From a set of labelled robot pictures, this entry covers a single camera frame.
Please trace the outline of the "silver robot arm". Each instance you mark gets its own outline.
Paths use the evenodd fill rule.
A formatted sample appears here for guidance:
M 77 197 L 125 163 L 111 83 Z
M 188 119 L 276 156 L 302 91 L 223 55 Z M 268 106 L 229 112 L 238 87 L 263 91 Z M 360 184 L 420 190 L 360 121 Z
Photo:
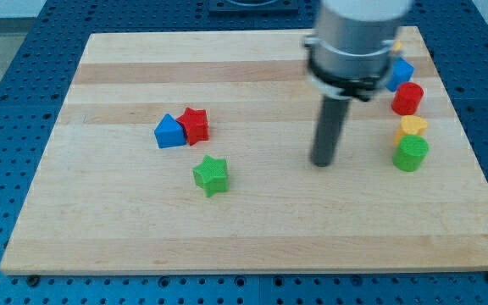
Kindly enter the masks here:
M 321 0 L 303 38 L 311 83 L 328 101 L 369 101 L 388 81 L 393 49 L 412 0 Z

